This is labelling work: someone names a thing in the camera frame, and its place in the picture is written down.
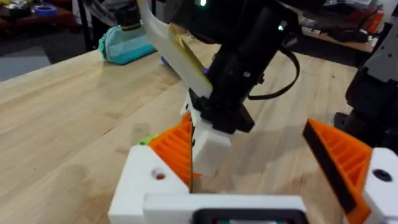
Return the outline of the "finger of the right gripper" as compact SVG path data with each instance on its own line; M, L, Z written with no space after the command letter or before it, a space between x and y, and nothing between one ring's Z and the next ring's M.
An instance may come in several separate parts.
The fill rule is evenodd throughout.
M192 98L189 91L187 91L185 101L180 110L180 115L184 121L187 121L188 118L190 118L192 124L195 125L195 108L193 107Z
M193 132L193 171L197 174L215 175L224 163L231 148L230 135L215 130L209 123L197 121Z

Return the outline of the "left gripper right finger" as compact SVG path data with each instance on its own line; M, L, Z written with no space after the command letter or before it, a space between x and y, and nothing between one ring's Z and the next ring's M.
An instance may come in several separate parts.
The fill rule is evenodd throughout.
M397 223L397 154L308 119L303 129L340 207L343 222Z

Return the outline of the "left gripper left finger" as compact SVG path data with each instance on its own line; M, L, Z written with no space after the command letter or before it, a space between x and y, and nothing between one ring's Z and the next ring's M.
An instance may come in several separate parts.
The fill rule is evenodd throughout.
M189 188L149 146L133 146L108 210L110 222L143 224L145 196L157 193L187 194Z

